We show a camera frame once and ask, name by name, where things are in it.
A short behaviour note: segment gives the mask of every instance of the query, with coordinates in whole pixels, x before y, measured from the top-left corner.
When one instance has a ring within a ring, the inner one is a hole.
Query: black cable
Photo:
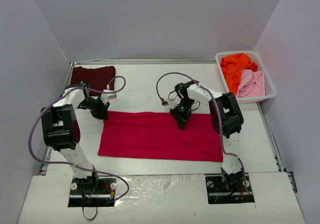
[[[236,185],[236,188],[231,191],[231,193],[228,195],[228,197],[232,196],[232,195],[233,195],[237,190],[239,190],[240,187],[241,187],[241,180],[242,180],[243,178],[240,178],[238,175],[236,175],[236,177],[237,177],[237,179],[238,179],[238,181],[237,181],[238,185]]]
[[[85,196],[85,194],[84,194],[83,180],[81,180],[81,207],[82,207],[82,214],[83,214],[83,216],[84,216],[85,219],[87,219],[88,221],[92,221],[93,219],[96,218],[96,216],[97,216],[97,214],[98,214],[98,208],[95,207],[95,215],[94,215],[94,217],[92,217],[92,218],[87,218],[86,215],[85,215],[85,207],[84,207],[84,199],[85,199],[85,198],[88,199],[88,197]]]
[[[198,101],[198,103],[199,103],[198,107],[197,107],[196,109],[191,110],[190,112],[193,112],[193,111],[195,111],[195,110],[198,110],[198,109],[199,109],[199,107],[200,107],[201,103],[200,103],[199,101]]]
[[[81,190],[76,189],[76,192],[79,193],[82,196],[82,192]],[[82,196],[85,199],[89,199],[89,197],[87,197],[86,195]]]
[[[168,100],[169,100],[169,101],[174,101],[174,100],[177,98],[178,95],[176,95],[173,100],[170,99],[170,95],[171,95],[172,93],[174,93],[174,92],[175,92],[175,91],[173,90],[172,92],[169,93],[169,95],[168,95]]]

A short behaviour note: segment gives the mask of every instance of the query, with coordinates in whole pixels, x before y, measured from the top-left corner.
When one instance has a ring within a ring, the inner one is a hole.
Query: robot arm
[[[239,180],[238,177],[241,176],[242,171],[239,160],[235,156],[226,154],[233,153],[237,156],[239,155],[239,137],[244,118],[236,97],[231,92],[223,94],[209,89],[217,102],[221,115],[223,133],[220,133],[218,113],[211,96],[206,90],[193,81],[189,81],[177,84],[174,87],[174,91],[177,97],[179,97],[179,102],[168,98],[164,103],[171,107],[170,113],[176,119],[181,130],[185,127],[192,114],[191,108],[195,101],[210,109],[212,126],[218,134],[223,135],[222,175],[225,177],[226,186],[230,187],[234,182]]]
[[[81,82],[77,85],[68,86],[64,93],[80,87],[89,88],[89,84]],[[107,120],[107,110],[110,105],[109,100],[117,96],[113,94],[102,94],[97,99],[90,97],[89,90],[76,89],[69,95],[56,102],[48,109],[41,118],[44,142],[48,147],[60,152],[67,162],[74,163],[71,166],[74,172],[74,180],[84,185],[95,186],[98,183],[98,175],[92,171],[84,171],[76,168],[76,165],[94,170],[94,166],[86,158],[79,142],[80,129],[77,122],[75,109],[89,109],[96,119]]]

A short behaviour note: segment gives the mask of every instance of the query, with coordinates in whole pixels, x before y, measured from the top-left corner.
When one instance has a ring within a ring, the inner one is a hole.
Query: white table
[[[82,65],[85,68],[100,68],[105,64]],[[158,78],[168,72],[183,72],[200,81],[205,87],[217,92],[225,92],[217,64],[118,64],[114,65],[116,75],[127,80],[125,89],[118,93],[117,99],[110,102],[109,110],[122,112],[169,112],[163,107],[156,94]],[[159,91],[163,97],[173,90],[179,82],[188,79],[179,75],[169,75],[162,79]],[[122,86],[121,79],[115,82],[115,89]],[[240,134],[240,157],[245,171],[277,172],[278,168],[256,103],[240,105],[244,124]],[[198,113],[209,113],[200,106]],[[174,174],[215,174],[221,173],[221,162],[155,160],[98,156],[103,121],[92,118],[88,110],[76,110],[81,131],[80,144],[88,160],[97,170],[118,175],[174,175]],[[64,157],[53,152],[51,161],[65,161]],[[47,175],[71,175],[67,165],[50,164]]]
[[[85,65],[97,68],[101,65]],[[155,84],[161,74],[183,72],[213,90],[223,92],[215,64],[116,65],[116,74],[127,79],[126,88],[112,101],[110,110],[123,112],[168,112],[156,96]],[[184,77],[168,76],[160,83],[165,97]],[[122,85],[117,81],[115,88]],[[273,152],[257,104],[240,105],[244,125],[240,135],[240,156],[249,173],[255,203],[209,205],[204,174],[221,172],[219,162],[152,160],[98,156],[103,122],[85,110],[76,115],[81,130],[80,144],[97,170],[125,176],[129,193],[115,207],[99,207],[95,224],[304,224],[304,220],[285,172],[278,172]],[[205,107],[199,113],[208,113]],[[52,161],[64,161],[54,152]],[[71,168],[49,165],[46,176],[32,178],[19,224],[86,224],[80,207],[68,207]],[[125,191],[117,181],[116,196]],[[86,208],[91,217],[93,208]]]

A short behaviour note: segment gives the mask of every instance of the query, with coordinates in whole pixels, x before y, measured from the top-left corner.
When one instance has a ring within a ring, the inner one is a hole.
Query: fabric
[[[241,80],[236,93],[237,98],[263,97],[265,91],[265,74],[263,71],[252,71],[244,69],[241,73]]]
[[[249,69],[254,72],[258,70],[257,64],[251,61],[251,58],[244,53],[237,53],[223,57],[221,59],[220,66],[229,91],[235,95],[238,91],[242,71],[244,69]]]
[[[99,156],[222,162],[210,114],[193,113],[180,130],[170,113],[108,111]]]
[[[88,82],[90,88],[103,91],[107,88],[107,84],[116,76],[116,68],[114,66],[105,66],[101,68],[83,68],[75,67],[72,70],[71,85],[78,84],[81,81]],[[115,89],[115,82],[110,84],[109,89]],[[90,96],[100,96],[99,93],[91,91]]]

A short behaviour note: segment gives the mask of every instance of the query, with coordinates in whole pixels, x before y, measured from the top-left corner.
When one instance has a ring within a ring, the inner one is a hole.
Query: orange cloth
[[[223,57],[221,59],[220,66],[229,91],[235,95],[238,91],[242,71],[244,69],[249,69],[253,72],[258,70],[257,64],[251,61],[251,58],[244,53],[237,53]]]

